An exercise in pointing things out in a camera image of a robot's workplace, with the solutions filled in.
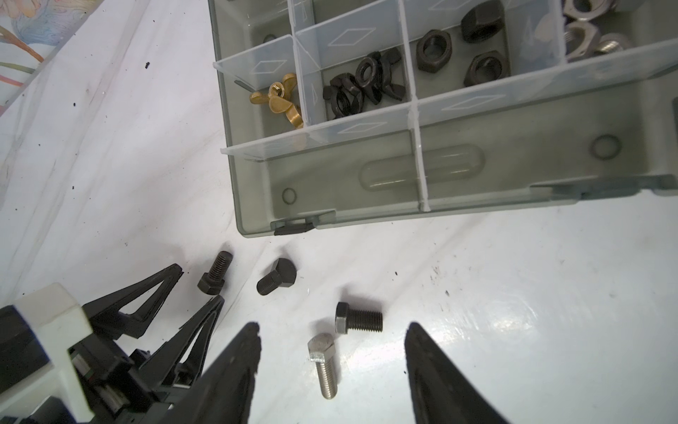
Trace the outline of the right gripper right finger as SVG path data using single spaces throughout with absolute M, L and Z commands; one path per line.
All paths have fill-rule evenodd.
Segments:
M 505 423 L 419 323 L 404 339 L 407 373 L 418 423 Z

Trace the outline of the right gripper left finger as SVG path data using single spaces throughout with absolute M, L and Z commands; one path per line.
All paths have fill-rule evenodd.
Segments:
M 160 422 L 247 423 L 261 361 L 258 323 L 247 323 Z

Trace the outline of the black bolt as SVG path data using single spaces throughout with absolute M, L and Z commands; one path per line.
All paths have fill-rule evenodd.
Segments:
M 261 296 L 267 296 L 278 288 L 289 288 L 296 283 L 297 273 L 297 268 L 290 259 L 279 258 L 270 272 L 257 283 L 257 292 Z
M 206 295 L 219 295 L 225 285 L 225 275 L 231 266 L 233 255 L 227 251 L 221 251 L 214 259 L 208 272 L 205 272 L 197 287 Z
M 383 314 L 351 308 L 347 302 L 338 302 L 335 309 L 335 332 L 347 334 L 349 330 L 383 332 Z

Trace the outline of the silver bolt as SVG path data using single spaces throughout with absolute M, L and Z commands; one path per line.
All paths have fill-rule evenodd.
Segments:
M 315 364 L 321 395 L 333 399 L 337 395 L 337 373 L 335 372 L 335 339 L 329 333 L 313 337 L 307 344 L 309 360 Z

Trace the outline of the brass wing nut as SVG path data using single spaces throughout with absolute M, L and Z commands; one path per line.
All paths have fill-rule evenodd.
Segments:
M 274 114 L 283 114 L 295 129 L 304 127 L 304 121 L 299 106 L 293 102 L 292 95 L 298 86 L 296 74 L 285 74 L 281 81 L 276 81 L 269 86 L 268 92 L 257 91 L 251 93 L 251 104 L 268 104 Z

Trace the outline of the black wing nut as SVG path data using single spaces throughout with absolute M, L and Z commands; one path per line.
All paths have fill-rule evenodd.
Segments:
M 349 72 L 335 76 L 323 88 L 322 96 L 329 104 L 334 119 L 360 114 L 365 107 L 365 94 L 358 86 L 355 76 Z
M 355 79 L 358 87 L 367 99 L 378 105 L 383 95 L 402 102 L 406 88 L 393 81 L 392 68 L 402 60 L 399 49 L 388 49 L 384 53 L 374 51 L 365 56 L 358 64 Z

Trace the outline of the black wing screw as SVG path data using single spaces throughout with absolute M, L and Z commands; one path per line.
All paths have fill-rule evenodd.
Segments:
M 473 7 L 461 20 L 462 39 L 481 43 L 497 35 L 505 27 L 505 9 L 500 0 L 485 1 Z

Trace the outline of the silver nut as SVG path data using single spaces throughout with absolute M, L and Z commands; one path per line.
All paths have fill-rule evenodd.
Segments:
M 601 38 L 600 30 L 587 21 L 573 21 L 564 27 L 565 58 L 569 63 L 593 56 Z
M 620 33 L 609 33 L 602 35 L 600 42 L 594 50 L 595 56 L 604 56 L 613 54 L 627 49 L 632 49 L 634 43 L 629 37 Z
M 564 0 L 563 15 L 576 21 L 592 21 L 614 9 L 614 0 Z

